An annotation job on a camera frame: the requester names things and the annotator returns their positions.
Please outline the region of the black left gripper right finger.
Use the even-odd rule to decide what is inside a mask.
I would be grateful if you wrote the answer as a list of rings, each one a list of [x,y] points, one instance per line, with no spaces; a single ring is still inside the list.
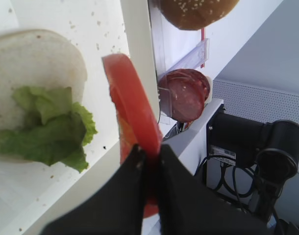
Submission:
[[[200,184],[169,145],[159,155],[158,207],[163,235],[268,235],[265,223],[232,208]]]

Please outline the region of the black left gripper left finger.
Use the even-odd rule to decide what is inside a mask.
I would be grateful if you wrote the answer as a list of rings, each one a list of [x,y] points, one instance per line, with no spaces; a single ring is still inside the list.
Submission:
[[[94,195],[47,224],[43,235],[139,235],[145,205],[146,154],[134,145],[115,174]]]

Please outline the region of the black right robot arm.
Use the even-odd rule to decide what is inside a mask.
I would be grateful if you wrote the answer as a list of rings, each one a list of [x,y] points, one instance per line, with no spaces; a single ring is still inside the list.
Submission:
[[[275,203],[299,163],[299,125],[290,120],[257,122],[217,113],[208,123],[207,160],[221,162],[221,177],[213,189],[224,187],[237,202],[250,197],[243,211],[268,222],[276,220],[276,235],[286,234]]]

